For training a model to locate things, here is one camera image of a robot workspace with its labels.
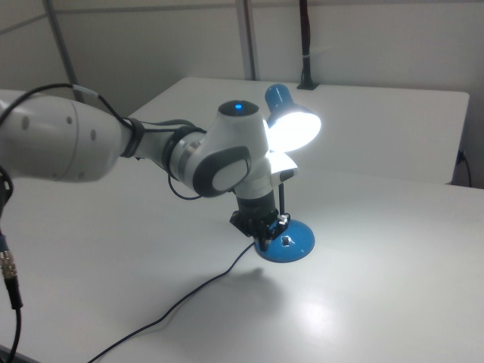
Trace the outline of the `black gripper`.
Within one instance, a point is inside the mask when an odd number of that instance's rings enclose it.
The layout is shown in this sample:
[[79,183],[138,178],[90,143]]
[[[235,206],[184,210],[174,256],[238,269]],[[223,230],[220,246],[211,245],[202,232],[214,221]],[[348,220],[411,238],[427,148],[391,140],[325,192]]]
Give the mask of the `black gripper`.
[[236,199],[238,210],[233,212],[230,223],[246,236],[258,241],[261,250],[267,250],[271,240],[288,228],[290,214],[279,215],[273,194],[255,199]]

